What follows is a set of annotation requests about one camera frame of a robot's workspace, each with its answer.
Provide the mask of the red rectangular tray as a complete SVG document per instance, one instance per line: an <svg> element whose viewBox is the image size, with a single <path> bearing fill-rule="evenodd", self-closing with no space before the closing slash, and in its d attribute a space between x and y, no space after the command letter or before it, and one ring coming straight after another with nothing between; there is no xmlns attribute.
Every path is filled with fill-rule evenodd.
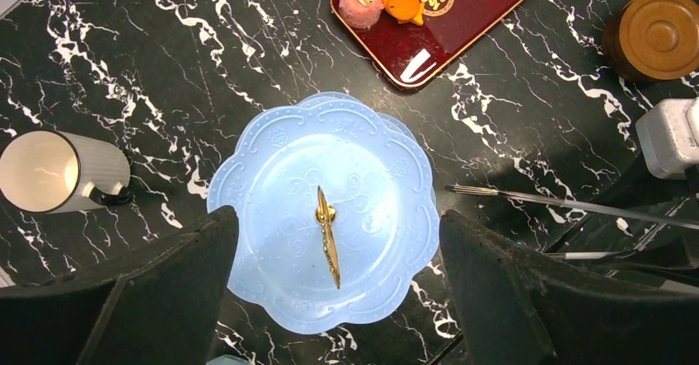
<svg viewBox="0 0 699 365"><path fill-rule="evenodd" d="M383 13L367 30L345 25L396 86L419 88L478 41L523 0L421 0L422 26Z"/></svg>

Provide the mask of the silver metal tongs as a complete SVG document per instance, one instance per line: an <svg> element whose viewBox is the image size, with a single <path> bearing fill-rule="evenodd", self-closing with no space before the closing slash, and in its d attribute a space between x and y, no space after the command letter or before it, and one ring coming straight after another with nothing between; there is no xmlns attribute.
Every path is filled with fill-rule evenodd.
<svg viewBox="0 0 699 365"><path fill-rule="evenodd" d="M649 250L629 250L623 252L597 252L597 253L565 253L566 260L595 260L601 264L621 262L625 264L641 265L659 269L696 269L698 267L698 223L681 218L661 217L653 214L613 208L599 204L585 203L568 199L556 199L534 194L525 194L512 191L496 190L484 187L467 185L445 185L447 191L456 194L475 196L495 196L513 199L521 202L546 204L562 208L583 210L588 213L598 213L616 218L635 219L646 222L656 222L692 230L687 235L682 235L664 246Z"/></svg>

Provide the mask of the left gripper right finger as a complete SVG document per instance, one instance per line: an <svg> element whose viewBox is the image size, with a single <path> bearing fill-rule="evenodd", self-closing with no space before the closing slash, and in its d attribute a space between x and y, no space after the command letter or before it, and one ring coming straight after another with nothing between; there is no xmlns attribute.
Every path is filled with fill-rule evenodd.
<svg viewBox="0 0 699 365"><path fill-rule="evenodd" d="M472 364L695 364L698 296L606 278L449 210L440 247Z"/></svg>

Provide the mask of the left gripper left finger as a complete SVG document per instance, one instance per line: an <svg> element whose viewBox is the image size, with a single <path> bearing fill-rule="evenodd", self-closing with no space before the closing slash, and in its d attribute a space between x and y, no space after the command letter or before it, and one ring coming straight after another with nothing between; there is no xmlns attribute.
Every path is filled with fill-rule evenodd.
<svg viewBox="0 0 699 365"><path fill-rule="evenodd" d="M2 363L205 363L237 241L223 206L92 267L3 288Z"/></svg>

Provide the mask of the blue three-tier cake stand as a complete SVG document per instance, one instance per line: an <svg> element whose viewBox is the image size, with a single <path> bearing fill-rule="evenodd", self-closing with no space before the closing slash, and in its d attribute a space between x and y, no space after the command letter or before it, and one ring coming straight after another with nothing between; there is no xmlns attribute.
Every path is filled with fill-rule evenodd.
<svg viewBox="0 0 699 365"><path fill-rule="evenodd" d="M344 93L258 114L209 185L239 237L228 288L288 331L391 315L439 247L432 168L411 131Z"/></svg>

